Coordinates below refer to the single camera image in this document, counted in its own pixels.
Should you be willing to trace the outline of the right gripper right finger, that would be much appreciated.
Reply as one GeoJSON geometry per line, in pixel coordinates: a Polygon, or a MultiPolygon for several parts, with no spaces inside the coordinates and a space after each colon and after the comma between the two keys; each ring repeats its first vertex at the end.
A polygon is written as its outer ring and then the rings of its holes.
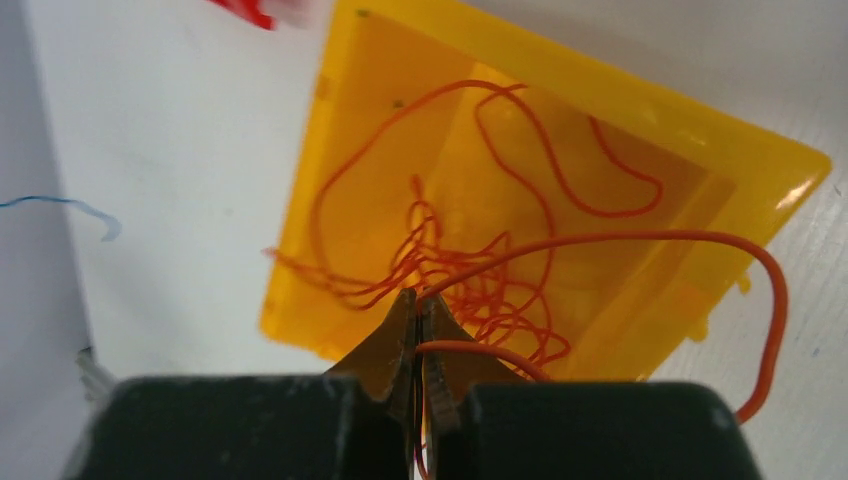
{"type": "MultiPolygon", "coordinates": [[[[455,320],[440,295],[421,301],[421,342],[452,340],[478,343],[455,320]]],[[[517,384],[525,379],[495,357],[477,353],[424,353],[422,378],[428,432],[442,434],[461,428],[459,407],[476,384],[517,384]]]]}

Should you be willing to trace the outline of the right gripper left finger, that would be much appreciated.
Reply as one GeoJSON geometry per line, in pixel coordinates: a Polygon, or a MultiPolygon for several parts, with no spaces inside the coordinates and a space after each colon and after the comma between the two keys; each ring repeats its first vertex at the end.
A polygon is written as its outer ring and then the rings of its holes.
{"type": "Polygon", "coordinates": [[[412,421],[413,367],[418,345],[417,295],[404,288],[383,321],[327,372],[356,378],[366,395],[394,419],[412,421]]]}

